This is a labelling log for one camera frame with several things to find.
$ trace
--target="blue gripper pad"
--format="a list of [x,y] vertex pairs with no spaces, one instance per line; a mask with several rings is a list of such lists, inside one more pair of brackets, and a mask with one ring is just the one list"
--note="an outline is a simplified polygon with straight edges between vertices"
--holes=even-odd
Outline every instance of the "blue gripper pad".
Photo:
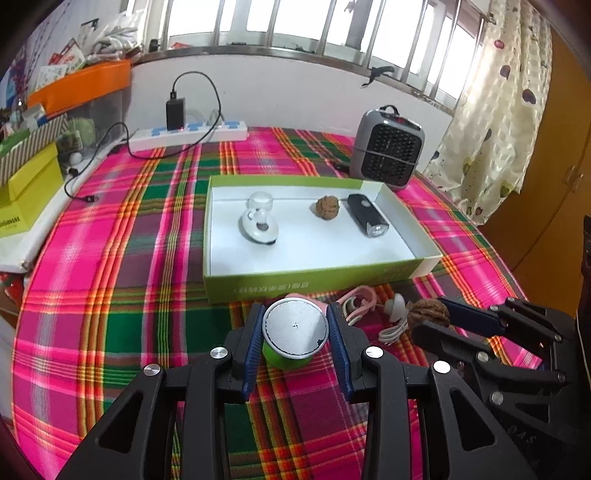
[[248,345],[246,360],[244,362],[244,385],[242,386],[242,398],[248,401],[256,384],[256,373],[261,363],[262,354],[262,318],[265,315],[266,308],[261,305],[256,316],[256,323],[252,331],[251,343]]
[[505,334],[505,328],[496,313],[445,297],[439,297],[438,300],[447,307],[452,325],[487,338]]
[[329,321],[330,353],[335,365],[336,377],[339,387],[345,399],[349,401],[353,394],[353,382],[351,381],[351,362],[345,349],[343,336],[340,333],[339,322],[333,311],[332,305],[326,309],[326,318]]

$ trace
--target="cabinet door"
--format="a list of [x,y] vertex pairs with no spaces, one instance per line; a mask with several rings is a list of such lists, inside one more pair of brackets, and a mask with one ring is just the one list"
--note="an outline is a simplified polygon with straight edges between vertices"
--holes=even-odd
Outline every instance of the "cabinet door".
[[532,302],[574,316],[583,284],[583,218],[591,215],[591,145],[570,188],[550,226],[514,274]]
[[550,91],[520,194],[511,193],[480,230],[514,270],[556,214],[581,161],[591,121],[591,82],[553,34]]

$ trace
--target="gray space heater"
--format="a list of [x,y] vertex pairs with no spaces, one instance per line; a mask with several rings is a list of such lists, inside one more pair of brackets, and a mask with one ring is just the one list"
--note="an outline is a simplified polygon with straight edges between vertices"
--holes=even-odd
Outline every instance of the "gray space heater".
[[394,105],[370,110],[357,130],[350,175],[403,189],[413,176],[424,143],[421,127],[401,117]]

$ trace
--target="power strip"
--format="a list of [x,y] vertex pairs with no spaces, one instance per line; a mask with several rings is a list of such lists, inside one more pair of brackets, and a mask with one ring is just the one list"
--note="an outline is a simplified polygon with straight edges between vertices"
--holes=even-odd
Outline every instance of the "power strip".
[[[210,125],[203,122],[188,124],[182,130],[169,132],[166,127],[138,130],[129,139],[131,153],[154,148],[175,147],[178,145],[190,145],[198,141],[209,130]],[[236,142],[248,138],[248,128],[242,121],[226,121],[218,125],[213,132],[203,139],[202,143],[209,142]]]

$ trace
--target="floral curtain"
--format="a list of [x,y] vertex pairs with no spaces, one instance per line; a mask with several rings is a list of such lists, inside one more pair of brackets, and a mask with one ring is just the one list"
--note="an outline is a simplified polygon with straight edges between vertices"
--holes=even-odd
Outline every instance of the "floral curtain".
[[548,21],[525,1],[492,0],[480,62],[424,174],[477,225],[519,193],[550,87]]

